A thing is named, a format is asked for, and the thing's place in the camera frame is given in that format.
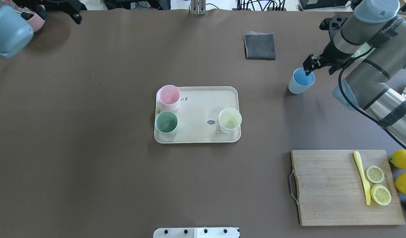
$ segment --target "knife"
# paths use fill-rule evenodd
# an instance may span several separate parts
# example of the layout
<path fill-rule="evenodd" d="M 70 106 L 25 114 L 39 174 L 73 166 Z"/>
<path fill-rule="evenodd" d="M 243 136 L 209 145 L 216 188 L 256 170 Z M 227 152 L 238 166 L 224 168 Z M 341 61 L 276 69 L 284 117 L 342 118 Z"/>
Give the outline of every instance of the knife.
<path fill-rule="evenodd" d="M 353 152 L 354 161 L 356 161 L 357 169 L 359 170 L 360 179 L 362 180 L 363 190 L 365 191 L 366 205 L 371 204 L 371 184 L 365 178 L 365 172 L 363 171 L 362 158 L 358 151 Z"/>

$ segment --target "pink cup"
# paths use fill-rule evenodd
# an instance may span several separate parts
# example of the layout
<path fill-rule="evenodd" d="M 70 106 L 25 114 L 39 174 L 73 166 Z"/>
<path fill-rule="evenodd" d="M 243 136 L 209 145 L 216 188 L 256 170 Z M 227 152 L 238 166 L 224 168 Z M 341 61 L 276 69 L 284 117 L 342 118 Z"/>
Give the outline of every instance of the pink cup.
<path fill-rule="evenodd" d="M 181 92 L 173 85 L 165 85 L 159 89 L 157 97 L 166 110 L 175 111 L 179 107 Z"/>

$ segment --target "brown tabletop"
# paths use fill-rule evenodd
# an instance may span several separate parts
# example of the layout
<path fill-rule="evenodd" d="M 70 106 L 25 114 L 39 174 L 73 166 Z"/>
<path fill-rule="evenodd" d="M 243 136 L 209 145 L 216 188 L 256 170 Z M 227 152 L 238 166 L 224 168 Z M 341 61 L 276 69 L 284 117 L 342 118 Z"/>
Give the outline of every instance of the brown tabletop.
<path fill-rule="evenodd" d="M 157 227 L 202 226 L 239 227 L 243 238 L 406 237 L 406 225 L 298 222 L 293 149 L 400 149 L 333 98 L 338 74 L 321 69 L 304 93 L 287 90 L 328 43 L 318 26 L 335 13 L 81 15 L 76 25 L 51 12 L 26 48 L 0 59 L 0 238 L 149 238 Z M 277 59 L 246 60 L 247 30 L 273 32 Z M 233 86 L 241 138 L 156 142 L 155 95 L 166 84 Z M 406 73 L 391 84 L 401 92 Z"/>

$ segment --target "wooden cutting board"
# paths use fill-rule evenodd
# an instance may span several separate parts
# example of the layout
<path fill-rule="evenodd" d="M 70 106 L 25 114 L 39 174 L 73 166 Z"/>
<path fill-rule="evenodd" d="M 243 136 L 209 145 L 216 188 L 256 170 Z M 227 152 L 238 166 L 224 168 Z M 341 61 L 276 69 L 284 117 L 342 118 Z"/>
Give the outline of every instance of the wooden cutting board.
<path fill-rule="evenodd" d="M 354 150 L 293 150 L 301 226 L 405 224 L 386 151 L 358 151 L 365 176 L 371 165 L 384 171 L 381 184 L 391 192 L 391 203 L 366 205 Z"/>

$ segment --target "green cup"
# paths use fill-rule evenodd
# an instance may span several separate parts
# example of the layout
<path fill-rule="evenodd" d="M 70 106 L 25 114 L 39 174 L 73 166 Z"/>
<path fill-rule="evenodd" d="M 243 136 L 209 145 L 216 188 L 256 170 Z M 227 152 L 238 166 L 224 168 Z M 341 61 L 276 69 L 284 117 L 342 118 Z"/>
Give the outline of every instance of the green cup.
<path fill-rule="evenodd" d="M 178 131 L 178 118 L 171 111 L 163 111 L 156 116 L 155 119 L 156 129 L 167 136 L 174 136 Z"/>

